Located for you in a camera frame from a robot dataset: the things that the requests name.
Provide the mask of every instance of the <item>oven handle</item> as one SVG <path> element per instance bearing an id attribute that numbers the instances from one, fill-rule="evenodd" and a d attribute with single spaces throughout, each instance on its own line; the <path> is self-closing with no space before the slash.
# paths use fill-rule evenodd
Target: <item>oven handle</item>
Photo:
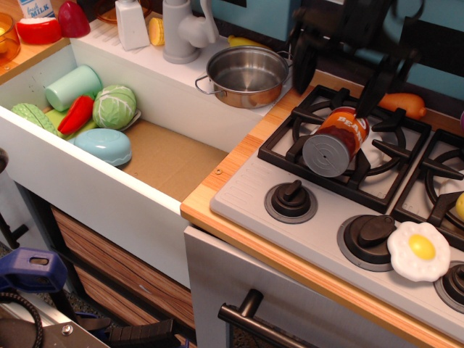
<path id="1" fill-rule="evenodd" d="M 263 294 L 256 289 L 250 289 L 239 310 L 224 303 L 219 309 L 217 317 L 226 323 L 235 325 L 242 330 L 255 335 L 262 340 L 280 348 L 317 348 L 313 344 L 303 343 L 300 339 L 293 339 L 271 327 L 256 321 L 253 317 L 261 304 Z"/>

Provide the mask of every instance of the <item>black burner grate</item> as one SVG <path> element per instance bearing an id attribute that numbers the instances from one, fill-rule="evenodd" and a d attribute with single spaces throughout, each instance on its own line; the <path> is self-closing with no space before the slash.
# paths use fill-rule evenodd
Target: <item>black burner grate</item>
<path id="1" fill-rule="evenodd" d="M 433 154 L 440 144 L 450 149 Z M 419 165 L 409 179 L 405 189 L 396 203 L 392 216 L 398 221 L 429 222 L 434 225 L 448 240 L 452 247 L 464 251 L 464 222 L 452 211 L 462 191 L 437 194 L 435 178 L 462 180 L 464 175 L 464 138 L 455 134 L 438 130 L 430 140 Z M 414 185 L 423 186 L 429 199 L 430 210 L 424 214 L 414 213 L 409 208 L 408 197 Z"/>
<path id="2" fill-rule="evenodd" d="M 290 116 L 275 131 L 275 133 L 260 147 L 258 157 L 266 162 L 276 165 L 290 173 L 298 175 L 308 181 L 322 186 L 329 191 L 340 194 L 352 201 L 360 203 L 366 207 L 374 209 L 384 214 L 396 193 L 399 185 L 404 180 L 410 165 L 417 157 L 419 150 L 425 144 L 431 127 L 425 123 L 411 120 L 405 117 L 404 110 L 398 109 L 396 112 L 389 112 L 380 107 L 373 110 L 368 118 L 370 124 L 374 126 L 371 131 L 390 132 L 396 139 L 395 143 L 385 141 L 373 141 L 373 145 L 387 154 L 391 159 L 375 168 L 370 167 L 370 163 L 360 150 L 355 159 L 354 169 L 347 170 L 337 178 L 325 178 L 309 169 L 302 158 L 302 147 L 311 135 L 299 134 L 302 124 L 320 125 L 325 120 L 324 116 L 317 115 L 321 109 L 329 108 L 333 110 L 341 106 L 355 106 L 356 98 L 349 95 L 345 88 L 335 91 L 323 86 L 316 86 L 304 101 L 292 110 Z M 417 133 L 417 141 L 406 148 L 404 129 Z M 276 144 L 288 133 L 291 132 L 294 143 L 285 155 L 273 151 Z M 360 186 L 366 177 L 378 175 L 391 171 L 396 175 L 393 184 L 390 186 L 385 196 L 374 196 L 363 191 Z"/>

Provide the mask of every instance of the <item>bean can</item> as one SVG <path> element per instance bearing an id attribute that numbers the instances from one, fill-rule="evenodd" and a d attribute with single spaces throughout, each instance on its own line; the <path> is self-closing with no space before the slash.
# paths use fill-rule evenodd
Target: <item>bean can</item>
<path id="1" fill-rule="evenodd" d="M 336 108 L 304 143 L 304 162 L 318 175 L 339 176 L 348 168 L 368 134 L 368 121 L 356 118 L 354 108 Z"/>

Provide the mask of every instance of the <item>wooden countertop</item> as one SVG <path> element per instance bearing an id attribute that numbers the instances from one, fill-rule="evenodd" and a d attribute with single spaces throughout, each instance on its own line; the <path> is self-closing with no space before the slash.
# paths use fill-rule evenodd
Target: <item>wooden countertop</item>
<path id="1" fill-rule="evenodd" d="M 57 17 L 59 8 L 65 2 L 66 0 L 51 0 L 51 5 Z M 0 11 L 10 14 L 16 21 L 22 18 L 21 7 L 17 0 L 2 0 Z M 11 62 L 0 65 L 0 85 L 69 44 L 69 38 L 61 38 L 57 42 L 48 45 L 29 45 L 21 41 L 20 53 Z"/>
<path id="2" fill-rule="evenodd" d="M 359 96 L 361 91 L 359 85 L 319 72 L 316 73 L 312 81 L 312 85 L 316 86 L 317 84 L 334 89 L 347 87 L 354 96 Z M 303 96 L 299 96 L 293 90 L 288 92 L 195 191 L 187 197 L 181 205 L 182 216 L 219 239 L 256 257 L 276 270 L 337 301 L 419 347 L 461 347 L 462 344 L 443 333 L 411 318 L 400 310 L 379 301 L 364 291 L 210 210 L 210 200 L 216 192 L 288 117 L 293 107 L 298 105 L 311 89 L 309 88 Z M 432 123 L 434 129 L 439 126 L 449 131 L 460 130 L 456 119 L 444 115 L 429 112 L 424 117 L 424 120 Z"/>

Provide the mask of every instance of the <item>mint green cup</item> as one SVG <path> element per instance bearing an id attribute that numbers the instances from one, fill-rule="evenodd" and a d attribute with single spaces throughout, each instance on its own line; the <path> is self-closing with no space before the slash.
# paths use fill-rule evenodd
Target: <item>mint green cup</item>
<path id="1" fill-rule="evenodd" d="M 88 65 L 81 65 L 46 87 L 45 97 L 55 110 L 65 111 L 79 96 L 95 96 L 102 89 L 100 77 Z"/>

